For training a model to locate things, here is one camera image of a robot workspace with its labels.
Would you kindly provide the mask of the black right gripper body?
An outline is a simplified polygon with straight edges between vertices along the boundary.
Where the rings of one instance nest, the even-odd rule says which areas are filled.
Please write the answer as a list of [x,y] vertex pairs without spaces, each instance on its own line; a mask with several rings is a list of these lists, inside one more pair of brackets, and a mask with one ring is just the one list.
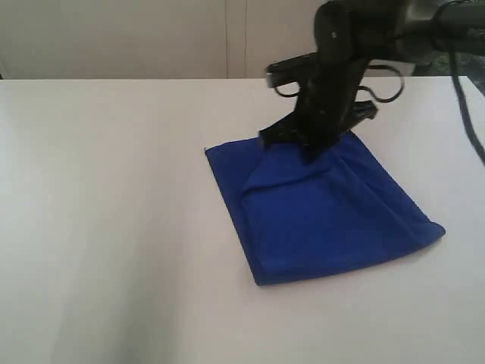
[[322,152],[366,119],[374,119],[372,101],[355,100],[370,61],[355,57],[349,6],[329,1],[314,17],[316,61],[297,98],[295,134],[306,152]]

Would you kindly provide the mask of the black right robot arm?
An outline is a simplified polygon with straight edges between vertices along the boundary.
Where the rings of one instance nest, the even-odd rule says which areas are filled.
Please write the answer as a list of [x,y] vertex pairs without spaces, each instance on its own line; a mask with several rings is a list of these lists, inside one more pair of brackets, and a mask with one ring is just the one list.
[[311,157],[333,146],[356,125],[377,114],[383,98],[367,101],[368,70],[394,71],[395,63],[425,64],[449,58],[465,133],[479,157],[484,148],[471,123],[458,79],[459,53],[484,54],[484,6],[470,1],[328,1],[313,23],[316,49],[268,65],[268,86],[296,83],[294,110],[260,132],[263,144],[294,143]]

